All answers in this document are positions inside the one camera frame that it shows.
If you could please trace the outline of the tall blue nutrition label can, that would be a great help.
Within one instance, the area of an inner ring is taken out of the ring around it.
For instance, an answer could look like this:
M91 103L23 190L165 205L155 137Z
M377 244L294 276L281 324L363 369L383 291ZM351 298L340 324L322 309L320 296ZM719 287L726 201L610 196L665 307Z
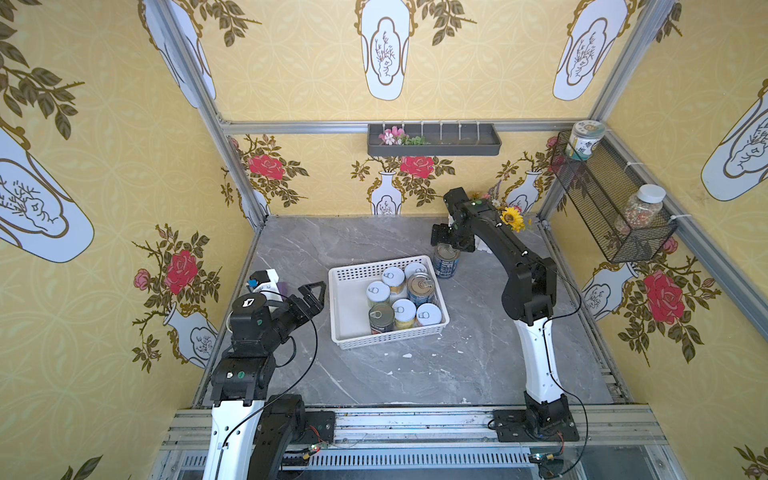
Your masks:
M452 278L458 268L460 251L450 244L438 243L433 253L433 268L438 278Z

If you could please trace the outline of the pink label can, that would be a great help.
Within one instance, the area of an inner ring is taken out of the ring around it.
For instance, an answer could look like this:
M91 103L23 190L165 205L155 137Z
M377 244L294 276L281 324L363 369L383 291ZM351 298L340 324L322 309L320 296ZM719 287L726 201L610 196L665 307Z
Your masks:
M427 272L428 268L421 262L411 262L404 269L405 277L407 279L410 279L415 274Z
M434 326L442 322L441 308L433 303L424 303L416 310L416 320L420 326Z

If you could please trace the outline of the blue label gold lid can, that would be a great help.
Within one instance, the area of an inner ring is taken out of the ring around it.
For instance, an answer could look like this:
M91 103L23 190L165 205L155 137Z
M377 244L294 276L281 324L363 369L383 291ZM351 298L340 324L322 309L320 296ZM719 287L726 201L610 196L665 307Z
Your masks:
M432 277L425 272L417 272L407 280L408 299L419 307L433 301L436 284Z

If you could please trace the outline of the orange label white lid can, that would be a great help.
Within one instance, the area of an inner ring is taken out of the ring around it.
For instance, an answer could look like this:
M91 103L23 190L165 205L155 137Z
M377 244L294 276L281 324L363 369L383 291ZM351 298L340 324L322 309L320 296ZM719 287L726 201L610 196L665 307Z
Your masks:
M396 266L387 267L381 274L382 282L390 289L391 295L398 295L405 285L405 272Z

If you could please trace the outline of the green label white lid can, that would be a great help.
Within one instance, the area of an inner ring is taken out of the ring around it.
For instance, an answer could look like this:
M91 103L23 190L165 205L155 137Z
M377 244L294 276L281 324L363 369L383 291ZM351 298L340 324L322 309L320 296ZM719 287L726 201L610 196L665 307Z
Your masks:
M368 284L365 294L369 308L372 308L378 304L390 303L390 289L380 280L376 280Z

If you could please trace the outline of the yellow label white lid can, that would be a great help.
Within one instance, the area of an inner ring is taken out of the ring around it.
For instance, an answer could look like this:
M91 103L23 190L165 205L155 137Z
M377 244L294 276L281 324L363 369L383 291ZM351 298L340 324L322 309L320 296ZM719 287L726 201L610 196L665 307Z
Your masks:
M409 299L398 299L392 304L394 312L394 328L396 330L410 329L415 324L416 305Z

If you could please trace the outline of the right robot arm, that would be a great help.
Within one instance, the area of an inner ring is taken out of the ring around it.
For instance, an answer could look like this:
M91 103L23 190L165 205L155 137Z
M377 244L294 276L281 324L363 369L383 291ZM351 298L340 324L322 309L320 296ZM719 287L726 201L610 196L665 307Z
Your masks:
M443 196L451 224L432 227L431 244L473 252L482 240L507 273L501 295L505 313L515 321L525 361L523 426L534 440L577 441L579 433L567 393L559 382L552 346L553 308L558 272L516 236L502 214L487 200L472 200L461 187Z

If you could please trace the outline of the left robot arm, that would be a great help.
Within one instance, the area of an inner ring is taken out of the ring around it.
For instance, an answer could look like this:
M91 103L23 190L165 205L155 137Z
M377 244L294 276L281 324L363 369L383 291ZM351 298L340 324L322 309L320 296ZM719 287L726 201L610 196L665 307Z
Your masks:
M212 427L205 479L275 479L290 443L307 428L301 396L289 390L269 396L278 369L275 351L313 322L325 306L323 281L278 291L247 293L232 306L231 350L211 380Z

